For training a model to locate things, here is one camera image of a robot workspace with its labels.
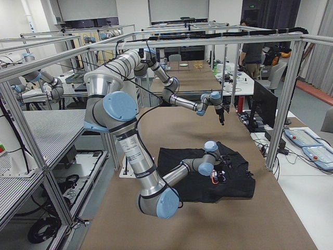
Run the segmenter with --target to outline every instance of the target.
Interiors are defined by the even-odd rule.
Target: white robot link
[[[134,75],[144,76],[148,67],[163,82],[162,96],[166,102],[191,109],[200,116],[204,115],[209,105],[214,105],[223,124],[224,106],[219,92],[202,95],[201,103],[179,98],[175,95],[178,79],[166,74],[157,62],[155,52],[150,49],[130,49],[85,74],[84,80],[89,84],[89,93],[84,127],[116,136],[142,186],[137,198],[138,208],[147,215],[170,218],[176,213],[180,201],[177,191],[171,186],[193,171],[210,176],[221,155],[217,144],[208,141],[204,145],[206,153],[202,158],[184,159],[166,176],[159,175],[137,130],[137,105],[129,94],[120,91],[124,82],[128,84]]]
[[[32,54],[10,54],[0,56],[0,69],[8,68],[23,62],[34,60]],[[14,96],[18,102],[33,102],[36,98],[47,97],[47,99],[59,100],[63,95],[62,82],[58,78],[52,77],[47,72],[39,70],[23,75],[29,82],[36,82],[39,79],[45,81],[45,93],[36,94],[27,98],[22,97],[21,92],[25,91],[25,86],[21,84],[19,78],[9,80],[9,84],[13,90]],[[36,162],[31,154],[25,148],[25,145],[18,133],[7,109],[0,100],[0,141],[5,145],[5,149],[10,158],[11,168],[8,169],[3,177],[22,177],[28,178],[33,174],[33,170],[37,168]]]
[[[24,53],[22,55],[9,54],[6,56],[0,56],[0,69],[8,68],[21,63],[28,63],[33,60],[35,60],[35,57],[31,53]],[[44,83],[45,92],[23,97],[21,93],[25,91],[25,85],[21,83],[19,78],[11,79],[9,80],[9,84],[13,89],[13,93],[16,99],[20,103],[36,102],[38,100],[41,100],[41,98],[45,99],[45,97],[48,100],[55,100],[55,101],[61,99],[63,95],[63,87],[62,87],[62,81],[59,78],[55,78],[46,71],[41,71],[41,70],[32,71],[28,74],[23,75],[23,77],[28,82],[32,83],[37,82],[38,80],[43,80],[45,82]]]

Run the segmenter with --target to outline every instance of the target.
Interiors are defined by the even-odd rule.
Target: curtain
[[[318,35],[333,36],[333,0],[327,2]],[[333,47],[316,44],[305,81],[333,96]]]

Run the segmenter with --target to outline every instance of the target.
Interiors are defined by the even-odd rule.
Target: folded black fabric
[[[238,153],[217,142],[221,155],[226,155],[231,161],[231,167],[225,164],[215,165],[216,171],[225,172],[225,182],[213,184],[209,177],[192,173],[177,183],[180,198],[184,202],[215,203],[222,197],[252,198],[255,179],[248,171],[248,162]],[[163,176],[176,167],[182,159],[200,158],[203,149],[168,149],[160,148],[158,170]]]

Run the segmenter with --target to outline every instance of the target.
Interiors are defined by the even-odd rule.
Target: robotic arm
[[[202,158],[184,159],[166,176],[161,177],[158,174],[157,167],[136,129],[136,103],[129,94],[120,91],[124,81],[134,75],[144,76],[148,67],[164,84],[164,100],[191,109],[200,116],[203,116],[208,105],[212,104],[223,123],[224,107],[219,92],[202,95],[200,104],[179,98],[175,95],[178,79],[166,74],[153,52],[147,49],[139,52],[130,49],[113,61],[85,74],[84,80],[90,87],[84,127],[116,136],[142,185],[137,198],[140,211],[147,215],[170,218],[176,213],[179,204],[177,191],[171,186],[194,171],[209,176],[221,156],[216,143],[209,141],[204,145],[206,154]]]
[[[30,62],[34,59],[34,56],[29,53],[22,55],[10,54],[8,56],[0,56],[0,68],[11,67],[16,64],[21,64],[22,62]],[[36,97],[44,95],[47,96],[47,99],[58,101],[63,95],[62,81],[58,78],[52,77],[46,71],[36,70],[23,75],[23,77],[29,82],[37,82],[40,79],[43,80],[45,82],[44,87],[46,88],[46,92],[23,98],[20,93],[25,91],[25,86],[21,84],[19,78],[12,79],[9,83],[13,89],[16,99],[21,103],[32,102]]]

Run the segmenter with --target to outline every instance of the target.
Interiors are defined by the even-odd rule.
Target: red floor strip
[[[324,93],[323,91],[315,88],[314,86],[312,86],[308,83],[297,81],[296,87],[307,92],[310,95],[313,95],[314,97],[317,97],[318,99],[322,100],[323,102],[333,106],[333,97],[331,97],[328,94]]]

